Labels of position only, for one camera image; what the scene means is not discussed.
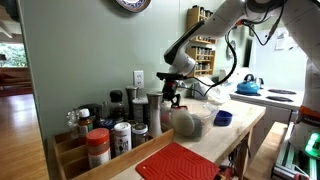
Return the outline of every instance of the red spice jar lid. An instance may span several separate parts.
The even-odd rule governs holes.
[[[87,144],[97,146],[109,141],[109,130],[105,128],[94,129],[87,134]]]

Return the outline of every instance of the blue kettle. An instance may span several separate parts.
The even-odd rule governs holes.
[[[243,95],[258,94],[259,85],[255,82],[252,74],[247,74],[244,81],[237,85],[237,93]]]

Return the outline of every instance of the cabinet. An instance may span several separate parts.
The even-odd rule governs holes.
[[[203,7],[193,6],[188,10],[187,29],[189,30],[199,21],[207,20],[213,13]],[[191,39],[191,43],[196,46],[187,48],[186,53],[196,61],[196,67],[191,73],[192,77],[213,75],[215,50],[212,49],[215,39],[204,36],[196,36]]]

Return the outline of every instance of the blue bowl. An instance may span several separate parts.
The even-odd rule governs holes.
[[[232,120],[232,114],[228,111],[220,110],[214,119],[214,124],[218,126],[229,126]]]

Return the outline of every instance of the green wall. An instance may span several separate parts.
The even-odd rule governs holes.
[[[87,103],[109,101],[109,92],[132,84],[143,70],[145,89],[161,90],[156,72],[167,72],[165,50],[184,32],[187,10],[197,4],[216,10],[223,0],[151,1],[131,13],[108,0],[20,0],[24,41],[45,140],[68,130],[66,113]],[[247,30],[231,33],[239,66],[245,59]],[[218,39],[215,75],[231,67],[226,43]]]

